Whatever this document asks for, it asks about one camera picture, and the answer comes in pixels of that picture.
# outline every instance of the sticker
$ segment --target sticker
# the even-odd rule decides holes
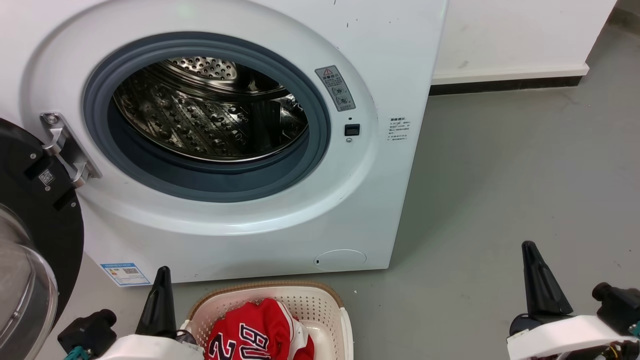
[[[390,117],[387,141],[401,141],[409,138],[411,122],[406,117]]]
[[[119,286],[148,285],[149,280],[134,263],[100,264]]]
[[[44,184],[44,186],[51,184],[51,181],[54,181],[56,179],[56,177],[53,176],[49,169],[44,170],[42,174],[38,175],[38,178]]]
[[[316,74],[320,80],[322,80],[327,91],[329,91],[335,108],[338,109],[338,111],[356,108],[356,104],[351,97],[351,92],[335,65],[316,69]]]

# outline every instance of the baseboard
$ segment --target baseboard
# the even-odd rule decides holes
[[[495,92],[538,88],[561,88],[578,86],[582,76],[561,78],[514,79],[501,81],[480,81],[475,83],[431,85],[429,96],[469,94],[474,92]]]
[[[634,35],[640,35],[640,14],[621,8],[613,8],[607,24]]]
[[[583,63],[575,67],[558,67],[528,70],[507,70],[491,72],[457,72],[452,74],[434,74],[431,85],[485,83],[490,81],[568,78],[585,76],[589,72],[589,65]]]

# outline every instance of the door hinge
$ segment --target door hinge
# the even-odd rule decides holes
[[[41,113],[40,121],[51,136],[49,143],[43,145],[42,149],[48,155],[57,156],[63,161],[74,187],[79,188],[89,179],[102,177],[67,126],[62,114]]]

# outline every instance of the blue cable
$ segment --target blue cable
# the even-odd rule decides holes
[[[69,355],[67,355],[64,360],[89,360],[89,357],[90,355],[86,353],[85,349],[83,349],[82,347],[74,347],[74,349],[69,352]]]

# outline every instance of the washing machine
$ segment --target washing machine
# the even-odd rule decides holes
[[[445,9],[5,1],[6,217],[119,286],[386,268]]]

